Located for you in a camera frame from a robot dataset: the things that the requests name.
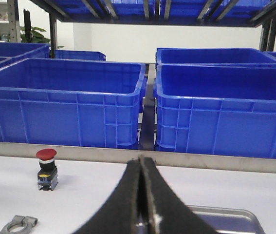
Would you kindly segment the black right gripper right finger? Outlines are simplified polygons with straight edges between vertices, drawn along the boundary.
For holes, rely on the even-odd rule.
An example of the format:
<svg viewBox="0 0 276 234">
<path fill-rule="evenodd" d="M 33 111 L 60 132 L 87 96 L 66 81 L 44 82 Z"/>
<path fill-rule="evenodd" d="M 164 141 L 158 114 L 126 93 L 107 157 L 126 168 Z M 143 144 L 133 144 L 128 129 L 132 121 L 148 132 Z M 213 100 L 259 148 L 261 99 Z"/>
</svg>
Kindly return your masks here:
<svg viewBox="0 0 276 234">
<path fill-rule="evenodd" d="M 168 186 L 152 158 L 141 159 L 150 234 L 216 234 Z"/>
</svg>

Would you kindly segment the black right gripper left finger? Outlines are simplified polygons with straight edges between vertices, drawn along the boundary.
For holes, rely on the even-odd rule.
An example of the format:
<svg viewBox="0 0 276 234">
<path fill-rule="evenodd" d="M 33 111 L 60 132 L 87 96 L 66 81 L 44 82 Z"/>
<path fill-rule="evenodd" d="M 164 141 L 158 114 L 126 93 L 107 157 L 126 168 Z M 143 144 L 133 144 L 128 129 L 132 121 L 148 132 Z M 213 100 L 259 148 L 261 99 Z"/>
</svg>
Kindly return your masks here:
<svg viewBox="0 0 276 234">
<path fill-rule="evenodd" d="M 140 163 L 130 160 L 105 203 L 76 234 L 135 234 L 138 221 Z"/>
</svg>

